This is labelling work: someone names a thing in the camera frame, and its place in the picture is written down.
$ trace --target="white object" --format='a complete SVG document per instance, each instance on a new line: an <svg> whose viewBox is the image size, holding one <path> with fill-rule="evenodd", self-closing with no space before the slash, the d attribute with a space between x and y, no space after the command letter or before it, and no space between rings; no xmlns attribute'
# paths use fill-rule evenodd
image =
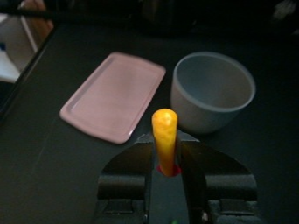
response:
<svg viewBox="0 0 299 224"><path fill-rule="evenodd" d="M19 76L20 71L8 58L5 51L0 50L0 81L15 82Z"/></svg>
<svg viewBox="0 0 299 224"><path fill-rule="evenodd" d="M179 126L195 134L220 129L250 104L256 85L248 70L228 56L196 52L174 69L172 110Z"/></svg>

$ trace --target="table surface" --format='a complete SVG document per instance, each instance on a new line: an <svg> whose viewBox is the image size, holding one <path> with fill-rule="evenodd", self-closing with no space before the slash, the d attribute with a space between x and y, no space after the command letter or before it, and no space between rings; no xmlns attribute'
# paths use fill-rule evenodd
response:
<svg viewBox="0 0 299 224"><path fill-rule="evenodd" d="M0 122L0 223L89 223L100 171L151 132L152 113L170 108L175 64L199 51L223 53L247 67L256 97L228 126L195 137L252 171L267 223L299 223L298 46L268 38L158 37L128 28L61 24L23 73ZM124 144L85 135L60 119L61 106L112 52L143 57L167 70Z"/></svg>

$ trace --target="white cup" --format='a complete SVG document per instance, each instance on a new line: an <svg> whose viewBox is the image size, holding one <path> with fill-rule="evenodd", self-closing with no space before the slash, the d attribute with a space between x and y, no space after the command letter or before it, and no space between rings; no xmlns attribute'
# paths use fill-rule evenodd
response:
<svg viewBox="0 0 299 224"><path fill-rule="evenodd" d="M179 127L207 134L220 129L250 104L256 85L248 70L215 52L196 52L178 63L172 75L172 110Z"/></svg>

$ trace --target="cup rim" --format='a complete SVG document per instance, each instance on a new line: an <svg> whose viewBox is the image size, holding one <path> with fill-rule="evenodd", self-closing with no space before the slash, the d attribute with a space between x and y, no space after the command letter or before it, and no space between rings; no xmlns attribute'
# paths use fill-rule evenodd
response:
<svg viewBox="0 0 299 224"><path fill-rule="evenodd" d="M178 69L179 69L180 64L188 58L192 58L195 56L208 56L208 57L216 58L219 60L224 60L230 64L232 64L243 72L243 74L247 78L247 81L248 81L248 85L251 86L251 94L250 94L250 97L248 97L247 101L243 104L240 104L236 107L231 107L231 108L216 107L216 106L212 106L212 105L199 101L195 97L192 97L188 94L188 92L183 88L182 83L179 82ZM188 54L187 56L184 56L180 59L180 61L178 62L176 66L175 66L175 69L174 69L174 81L176 83L176 87L179 88L183 96L188 99L188 101L192 102L196 106L199 106L199 107L202 107L207 110L215 111L215 112L234 112L234 111L238 111L238 110L243 109L251 103L251 101L255 97L255 94L256 94L256 83L255 83L255 80L254 80L252 75L251 75L250 71L247 70L247 68L235 59L232 59L230 56L227 56L222 53L218 53L218 52L194 52L194 53Z"/></svg>

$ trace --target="pink tray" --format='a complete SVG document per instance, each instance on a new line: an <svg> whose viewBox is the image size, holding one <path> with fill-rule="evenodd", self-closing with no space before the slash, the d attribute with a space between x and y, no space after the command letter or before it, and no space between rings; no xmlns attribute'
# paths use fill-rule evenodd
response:
<svg viewBox="0 0 299 224"><path fill-rule="evenodd" d="M155 63L112 52L63 106L60 118L93 137L124 143L164 72Z"/></svg>

